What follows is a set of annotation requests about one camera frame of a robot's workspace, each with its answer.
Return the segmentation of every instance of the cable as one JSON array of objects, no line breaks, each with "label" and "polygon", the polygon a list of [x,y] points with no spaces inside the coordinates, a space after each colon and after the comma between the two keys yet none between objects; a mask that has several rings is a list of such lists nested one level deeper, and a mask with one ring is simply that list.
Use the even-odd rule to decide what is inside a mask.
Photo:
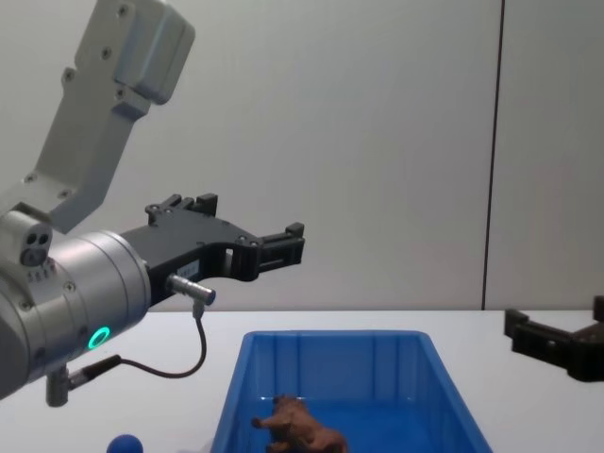
[{"label": "cable", "polygon": [[197,364],[189,371],[184,373],[166,373],[160,370],[156,370],[155,368],[151,368],[149,366],[138,363],[137,361],[129,361],[127,359],[121,359],[120,363],[122,365],[133,366],[134,368],[138,368],[143,370],[146,373],[151,375],[159,376],[160,378],[166,379],[181,379],[188,378],[189,376],[194,375],[199,369],[203,366],[206,361],[206,355],[208,354],[208,344],[206,342],[206,333],[204,332],[204,328],[201,325],[201,319],[195,318],[195,324],[197,325],[197,331],[199,332],[199,338],[201,340],[201,357]]}]

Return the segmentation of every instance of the black robotic claw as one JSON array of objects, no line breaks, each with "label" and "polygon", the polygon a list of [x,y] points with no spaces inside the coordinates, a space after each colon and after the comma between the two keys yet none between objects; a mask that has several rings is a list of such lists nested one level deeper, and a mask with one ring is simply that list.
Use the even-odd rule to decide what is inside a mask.
[{"label": "black robotic claw", "polygon": [[173,295],[165,287],[171,274],[195,282],[211,277],[252,281],[261,272],[302,261],[304,225],[254,236],[216,218],[217,207],[213,193],[195,199],[173,195],[146,207],[148,226],[122,235],[147,263],[152,305]]},{"label": "black robotic claw", "polygon": [[576,380],[604,380],[604,296],[594,299],[597,323],[571,333],[530,321],[517,310],[506,310],[504,333],[512,351],[565,368]]}]

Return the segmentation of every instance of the blue plastic bin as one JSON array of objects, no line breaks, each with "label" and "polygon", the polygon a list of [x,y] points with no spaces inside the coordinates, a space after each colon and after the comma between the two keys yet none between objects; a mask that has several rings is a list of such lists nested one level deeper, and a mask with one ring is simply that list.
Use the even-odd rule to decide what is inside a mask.
[{"label": "blue plastic bin", "polygon": [[247,334],[211,453],[264,453],[270,433],[250,422],[276,394],[305,398],[350,453],[492,451],[424,333]]}]

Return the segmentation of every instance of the tabletop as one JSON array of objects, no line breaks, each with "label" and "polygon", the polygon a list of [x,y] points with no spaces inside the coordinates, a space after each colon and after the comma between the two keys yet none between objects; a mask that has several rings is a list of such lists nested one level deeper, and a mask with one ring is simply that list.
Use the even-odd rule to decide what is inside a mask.
[{"label": "tabletop", "polygon": [[[589,311],[528,312],[536,321],[576,330]],[[511,352],[502,311],[208,312],[209,353],[193,377],[168,380],[118,367],[47,408],[39,380],[0,402],[0,451],[104,453],[130,433],[145,453],[210,453],[245,333],[290,329],[409,329],[426,332],[494,452],[588,453],[604,425],[604,383],[581,383],[561,368]],[[165,371],[198,359],[189,313],[150,313],[136,327],[70,363],[112,354]]]}]

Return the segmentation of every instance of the white wall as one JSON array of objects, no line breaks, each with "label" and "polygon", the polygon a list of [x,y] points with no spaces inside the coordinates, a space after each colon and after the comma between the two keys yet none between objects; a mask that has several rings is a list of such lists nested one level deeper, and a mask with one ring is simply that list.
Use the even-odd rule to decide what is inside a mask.
[{"label": "white wall", "polygon": [[[175,97],[77,232],[215,192],[251,232],[308,237],[301,266],[208,282],[216,309],[479,308],[499,0],[172,3],[197,29]],[[92,6],[4,5],[0,190],[33,166]]]},{"label": "white wall", "polygon": [[604,3],[508,0],[487,308],[604,294]]}]

